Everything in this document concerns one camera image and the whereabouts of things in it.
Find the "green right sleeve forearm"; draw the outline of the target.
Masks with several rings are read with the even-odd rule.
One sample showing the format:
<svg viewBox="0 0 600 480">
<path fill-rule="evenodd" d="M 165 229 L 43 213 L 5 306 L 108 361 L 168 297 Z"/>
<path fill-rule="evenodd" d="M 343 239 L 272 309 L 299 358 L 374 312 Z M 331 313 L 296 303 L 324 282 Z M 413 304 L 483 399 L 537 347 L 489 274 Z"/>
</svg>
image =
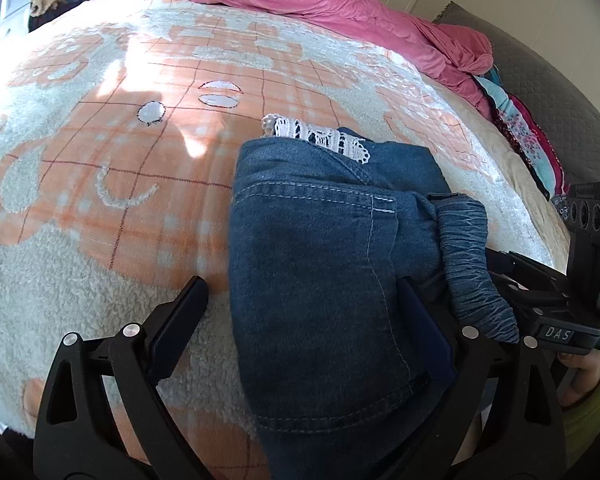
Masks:
<svg viewBox="0 0 600 480">
<path fill-rule="evenodd" d="M 567 467 L 572 467 L 600 434 L 600 382 L 578 403 L 562 408 Z"/>
</svg>

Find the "right hand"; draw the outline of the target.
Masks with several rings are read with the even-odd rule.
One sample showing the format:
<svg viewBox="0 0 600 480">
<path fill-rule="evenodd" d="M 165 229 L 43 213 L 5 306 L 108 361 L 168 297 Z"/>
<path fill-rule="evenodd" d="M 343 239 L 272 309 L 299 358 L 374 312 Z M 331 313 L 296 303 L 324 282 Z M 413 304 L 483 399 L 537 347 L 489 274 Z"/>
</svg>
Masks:
<svg viewBox="0 0 600 480">
<path fill-rule="evenodd" d="M 600 350 L 592 350 L 586 356 L 560 352 L 558 359 L 574 371 L 569 386 L 560 398 L 560 405 L 566 408 L 578 403 L 593 391 L 600 382 Z"/>
</svg>

